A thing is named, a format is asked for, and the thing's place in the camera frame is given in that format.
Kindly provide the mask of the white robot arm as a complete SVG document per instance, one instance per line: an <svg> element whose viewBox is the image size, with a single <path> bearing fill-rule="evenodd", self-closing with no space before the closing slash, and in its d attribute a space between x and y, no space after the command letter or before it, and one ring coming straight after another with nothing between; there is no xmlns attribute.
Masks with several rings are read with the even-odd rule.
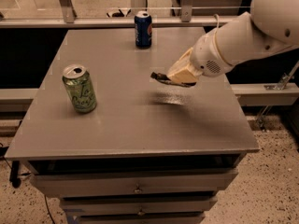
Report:
<svg viewBox="0 0 299 224"><path fill-rule="evenodd" d="M251 0L250 11L201 36L168 70L176 84L218 77L299 46L299 0Z"/></svg>

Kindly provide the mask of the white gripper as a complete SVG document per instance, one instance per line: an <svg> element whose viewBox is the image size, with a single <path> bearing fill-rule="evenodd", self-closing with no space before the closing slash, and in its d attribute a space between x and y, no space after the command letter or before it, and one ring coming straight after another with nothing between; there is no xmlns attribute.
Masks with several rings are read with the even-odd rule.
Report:
<svg viewBox="0 0 299 224"><path fill-rule="evenodd" d="M216 32L217 29L213 29L201 36L194 46L170 67L166 76L174 83L183 84L196 83L201 75L218 77L230 72L233 67L221 57L216 45Z"/></svg>

